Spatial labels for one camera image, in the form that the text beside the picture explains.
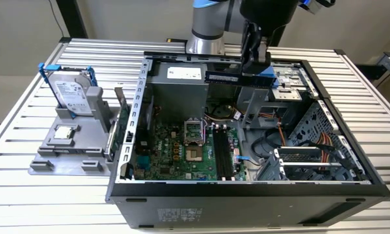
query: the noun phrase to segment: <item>label sticker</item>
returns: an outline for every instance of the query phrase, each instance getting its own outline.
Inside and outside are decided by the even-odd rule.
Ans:
[[[161,222],[198,222],[201,219],[202,208],[183,209],[157,209],[158,220]]]
[[[54,84],[67,110],[77,115],[90,115],[91,111],[82,86],[67,81],[55,81]]]
[[[289,83],[290,79],[289,78],[278,78],[281,83]]]
[[[202,79],[198,67],[169,67],[167,79]]]
[[[241,116],[241,112],[237,111],[235,114],[234,114],[234,119],[235,119],[235,120],[239,120],[239,116]]]

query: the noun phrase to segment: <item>floor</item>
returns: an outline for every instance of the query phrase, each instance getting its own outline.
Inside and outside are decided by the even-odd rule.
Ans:
[[[2,122],[33,76],[0,76],[0,122]]]

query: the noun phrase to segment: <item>small chip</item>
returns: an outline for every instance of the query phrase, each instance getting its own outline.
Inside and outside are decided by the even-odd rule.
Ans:
[[[161,174],[170,174],[170,168],[169,167],[161,167]]]
[[[53,139],[69,139],[73,133],[71,127],[59,126],[54,131]]]

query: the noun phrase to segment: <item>blue drive bracket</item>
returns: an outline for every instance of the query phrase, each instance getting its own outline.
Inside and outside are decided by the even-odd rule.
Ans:
[[[89,72],[91,86],[98,86],[97,78],[95,78],[95,72],[94,72],[93,68],[90,66],[87,66],[86,71]]]
[[[57,64],[49,64],[45,67],[45,64],[41,62],[37,65],[37,67],[38,67],[38,73],[39,73],[41,77],[45,80],[45,83],[49,85],[51,93],[53,93],[53,96],[55,97],[58,108],[61,108],[62,105],[61,105],[61,103],[59,103],[59,101],[57,99],[57,95],[55,95],[55,92],[53,90],[53,87],[49,84],[49,78],[47,78],[46,72],[57,72],[57,71],[78,71],[78,72],[83,72],[83,71],[86,71],[89,73],[90,86],[98,86],[97,79],[95,79],[95,72],[94,72],[94,70],[93,70],[93,68],[90,66],[87,66],[85,70],[83,69],[77,69],[77,68],[69,68],[69,67],[63,68],[61,65],[57,65]],[[69,111],[69,113],[70,113],[71,118],[74,118],[77,116],[71,111]]]
[[[45,80],[45,83],[49,84],[49,79],[47,79],[46,72],[45,72],[45,69],[43,69],[45,64],[41,62],[41,63],[37,65],[37,67],[38,67],[38,73],[39,73],[41,77],[42,77],[43,80]],[[50,90],[51,90],[53,96],[54,96],[55,101],[57,101],[57,107],[58,107],[58,108],[62,108],[62,105],[61,105],[61,103],[59,103],[59,101],[58,101],[58,99],[57,99],[57,97],[55,97],[55,93],[54,93],[54,90],[53,90],[53,88],[51,88],[51,85],[49,85],[49,88],[50,88]]]

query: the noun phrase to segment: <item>white wall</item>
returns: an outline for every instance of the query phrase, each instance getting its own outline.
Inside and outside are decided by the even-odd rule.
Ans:
[[[86,31],[94,38],[165,41],[187,39],[193,0],[77,0]],[[239,43],[239,35],[226,35]]]
[[[51,2],[63,28],[55,1]],[[0,0],[0,75],[33,75],[59,38],[47,0]]]
[[[342,49],[353,62],[374,63],[390,51],[390,0],[337,0],[317,15],[297,10],[279,45]]]
[[[78,0],[94,38],[165,41],[187,39],[191,0]],[[239,35],[226,34],[227,43]],[[390,51],[390,0],[337,0],[314,16],[297,9],[281,40],[283,47],[343,49],[358,62],[375,62]]]
[[[191,2],[78,0],[91,38],[142,41],[189,38]],[[0,75],[33,75],[59,37],[46,0],[0,0]],[[225,40],[239,43],[239,35],[226,34]],[[373,62],[390,51],[390,0],[337,0],[317,16],[298,9],[281,46],[342,48],[355,62]]]

